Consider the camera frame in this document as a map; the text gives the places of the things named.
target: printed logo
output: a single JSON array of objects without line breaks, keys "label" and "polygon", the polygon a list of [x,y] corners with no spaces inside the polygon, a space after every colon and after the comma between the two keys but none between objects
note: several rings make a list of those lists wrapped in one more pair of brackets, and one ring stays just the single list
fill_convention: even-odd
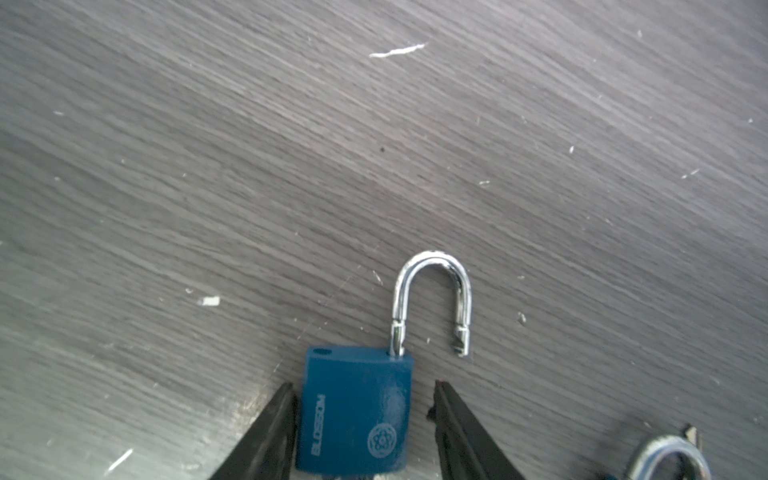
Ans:
[{"label": "printed logo", "polygon": [[384,458],[397,445],[397,431],[389,423],[379,423],[368,434],[368,452],[376,458]]},{"label": "printed logo", "polygon": [[326,416],[326,396],[317,395],[315,404],[315,429],[312,433],[312,455],[320,456],[320,446],[323,444],[323,420]]}]

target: cut shackle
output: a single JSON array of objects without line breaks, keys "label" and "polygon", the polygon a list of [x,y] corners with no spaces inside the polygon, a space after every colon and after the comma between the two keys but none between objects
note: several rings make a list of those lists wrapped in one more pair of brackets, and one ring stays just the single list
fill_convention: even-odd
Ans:
[{"label": "cut shackle", "polygon": [[454,351],[458,356],[469,354],[469,323],[472,321],[472,287],[469,275],[458,260],[447,253],[430,250],[415,255],[400,270],[392,300],[392,332],[389,337],[389,355],[402,356],[406,349],[406,320],[408,319],[408,295],[413,278],[423,268],[438,265],[448,271],[456,288],[456,321],[454,326]]},{"label": "cut shackle", "polygon": [[662,435],[643,444],[627,467],[626,480],[651,480],[659,464],[670,455],[679,455],[687,463],[692,477],[687,480],[712,480],[707,460],[693,443],[678,435]]}]

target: padlock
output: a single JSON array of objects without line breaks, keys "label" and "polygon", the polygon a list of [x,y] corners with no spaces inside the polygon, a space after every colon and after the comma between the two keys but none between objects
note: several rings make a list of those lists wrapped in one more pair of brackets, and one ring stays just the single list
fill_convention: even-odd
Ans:
[{"label": "padlock", "polygon": [[400,270],[387,349],[311,346],[306,353],[296,467],[325,476],[375,475],[406,466],[413,357],[406,353],[408,296],[424,267],[444,267],[456,285],[455,352],[469,353],[472,288],[456,258],[427,251]]}]

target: white scratch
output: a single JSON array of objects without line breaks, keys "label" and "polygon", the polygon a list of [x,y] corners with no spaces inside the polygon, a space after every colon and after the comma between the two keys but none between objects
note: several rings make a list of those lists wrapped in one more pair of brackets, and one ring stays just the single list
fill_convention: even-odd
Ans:
[{"label": "white scratch", "polygon": [[405,48],[395,48],[394,50],[390,50],[386,53],[372,53],[368,55],[368,58],[387,58],[390,55],[405,55],[411,52],[414,52],[416,50],[419,50],[420,48],[424,48],[427,46],[424,43],[420,43],[418,45],[413,45],[412,47],[405,47]]},{"label": "white scratch", "polygon": [[[333,300],[333,297],[334,297],[334,296],[336,296],[336,294],[337,294],[338,292],[340,292],[340,291],[341,291],[341,290],[344,288],[344,286],[346,285],[346,283],[347,283],[347,282],[349,282],[349,279],[351,279],[352,277],[353,277],[353,275],[350,275],[350,276],[348,276],[348,277],[346,278],[346,280],[344,280],[344,281],[342,282],[341,286],[339,286],[339,288],[338,288],[338,289],[336,289],[336,291],[335,291],[335,292],[333,292],[333,294],[332,294],[331,296],[329,296],[329,297],[328,297],[328,299],[326,300],[326,302],[325,302],[325,303],[323,303],[323,302],[322,302],[322,301],[320,301],[320,300],[317,300],[317,303],[319,303],[319,304],[320,304],[321,306],[323,306],[323,307],[326,307],[326,306],[328,306],[328,304],[331,302],[331,300]],[[301,338],[301,336],[304,334],[304,332],[306,332],[306,330],[307,330],[308,328],[310,328],[310,327],[312,326],[312,324],[313,324],[313,323],[315,323],[315,319],[312,319],[312,320],[311,320],[311,321],[310,321],[310,322],[307,324],[307,326],[305,326],[305,327],[304,327],[304,330],[302,330],[302,331],[301,331],[301,333],[299,334],[299,336],[298,336],[298,337],[296,337],[296,339],[297,339],[297,340],[298,340],[298,339],[300,339],[300,338]]]},{"label": "white scratch", "polygon": [[221,297],[216,296],[204,296],[200,298],[197,301],[197,305],[200,306],[219,306],[219,303],[221,302]]},{"label": "white scratch", "polygon": [[107,476],[107,475],[109,475],[109,474],[112,472],[112,470],[115,470],[117,467],[119,467],[119,466],[120,466],[120,464],[121,464],[122,462],[125,462],[125,461],[127,460],[127,458],[128,458],[128,457],[130,457],[130,456],[131,456],[133,453],[134,453],[134,450],[133,450],[133,449],[128,449],[128,451],[127,451],[127,452],[125,452],[125,453],[123,454],[123,456],[121,456],[120,458],[118,458],[117,460],[115,460],[115,461],[114,461],[114,463],[113,463],[112,465],[109,465],[109,468],[107,468],[107,471],[104,473],[104,476]]}]

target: padlock body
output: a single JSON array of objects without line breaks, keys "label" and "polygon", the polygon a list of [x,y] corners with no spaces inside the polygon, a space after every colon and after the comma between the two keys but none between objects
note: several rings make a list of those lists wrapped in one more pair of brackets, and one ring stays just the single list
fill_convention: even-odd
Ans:
[{"label": "padlock body", "polygon": [[296,467],[374,475],[406,466],[413,357],[313,346],[306,353]]}]

